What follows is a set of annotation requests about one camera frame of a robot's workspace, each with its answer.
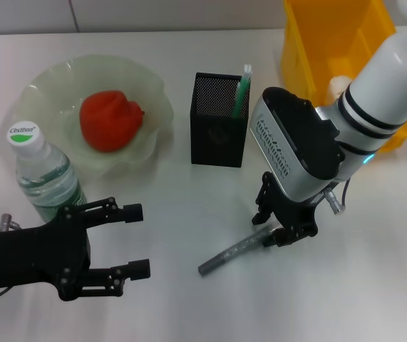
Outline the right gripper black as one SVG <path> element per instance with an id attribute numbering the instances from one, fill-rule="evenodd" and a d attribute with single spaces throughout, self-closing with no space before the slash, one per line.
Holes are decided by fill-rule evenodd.
<path id="1" fill-rule="evenodd" d="M 293 202 L 278 187 L 271 172 L 262 175 L 262 186 L 255 200 L 258 212 L 252 218 L 253 225 L 264 224 L 273 213 L 282 227 L 267 234 L 264 247 L 288 246 L 318 233 L 315 220 L 315 204 Z"/>

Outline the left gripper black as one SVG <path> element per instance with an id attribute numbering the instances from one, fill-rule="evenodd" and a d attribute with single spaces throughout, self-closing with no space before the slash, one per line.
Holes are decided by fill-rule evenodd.
<path id="1" fill-rule="evenodd" d="M 63 301 L 78 297 L 123 295 L 126 279 L 150 278 L 142 259 L 108 269 L 88 269 L 86 229 L 115 222 L 141 222 L 141 204 L 119 207 L 114 197 L 66 206 L 50 222 L 34 228 L 0 232 L 0 288 L 47 283 Z"/>

